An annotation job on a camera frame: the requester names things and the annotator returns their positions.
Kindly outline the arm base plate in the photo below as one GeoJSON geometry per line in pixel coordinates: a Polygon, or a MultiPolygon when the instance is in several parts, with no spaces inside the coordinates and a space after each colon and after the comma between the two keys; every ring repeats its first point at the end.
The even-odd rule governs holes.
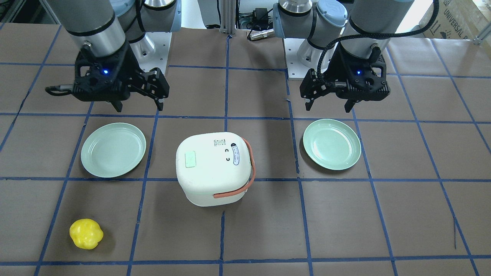
{"type": "Polygon", "coordinates": [[[144,72],[159,68],[166,75],[171,38],[172,33],[146,33],[138,42],[130,44],[144,72]]]}
{"type": "Polygon", "coordinates": [[[300,38],[285,38],[283,44],[289,80],[303,80],[309,69],[317,69],[321,49],[300,38]]]}

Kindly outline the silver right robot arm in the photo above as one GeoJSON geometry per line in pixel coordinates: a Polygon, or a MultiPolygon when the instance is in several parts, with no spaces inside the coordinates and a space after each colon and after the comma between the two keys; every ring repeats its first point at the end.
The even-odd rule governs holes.
{"type": "Polygon", "coordinates": [[[121,112],[132,93],[151,98],[159,111],[170,94],[164,70],[144,70],[140,60],[154,47],[147,33],[173,33],[182,23],[180,0],[49,0],[79,48],[72,84],[47,86],[52,96],[109,102],[121,112]]]}

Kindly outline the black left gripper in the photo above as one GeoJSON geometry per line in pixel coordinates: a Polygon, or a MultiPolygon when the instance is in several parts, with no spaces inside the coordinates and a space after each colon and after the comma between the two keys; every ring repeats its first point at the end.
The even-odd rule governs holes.
{"type": "Polygon", "coordinates": [[[386,80],[386,63],[378,45],[370,47],[368,58],[359,58],[338,44],[326,72],[318,77],[309,69],[300,84],[300,96],[305,109],[310,111],[316,99],[335,93],[346,99],[345,112],[349,113],[360,101],[382,101],[390,95],[386,80]]]}

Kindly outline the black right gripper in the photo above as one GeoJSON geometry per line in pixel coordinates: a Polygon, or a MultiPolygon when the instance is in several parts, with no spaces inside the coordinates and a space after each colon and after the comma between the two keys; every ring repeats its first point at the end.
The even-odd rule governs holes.
{"type": "Polygon", "coordinates": [[[154,100],[158,111],[163,111],[170,86],[160,68],[144,72],[127,41],[105,57],[96,57],[92,49],[85,42],[77,55],[73,96],[86,102],[110,102],[116,112],[122,112],[122,101],[135,92],[154,100]]]}

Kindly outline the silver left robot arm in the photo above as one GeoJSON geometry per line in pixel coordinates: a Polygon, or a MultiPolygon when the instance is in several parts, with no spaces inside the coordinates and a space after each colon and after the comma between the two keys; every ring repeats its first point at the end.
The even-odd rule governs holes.
{"type": "Polygon", "coordinates": [[[361,101],[382,101],[391,90],[382,51],[412,0],[280,0],[272,8],[275,36],[304,39],[314,54],[300,84],[306,110],[334,93],[350,112],[361,101]]]}

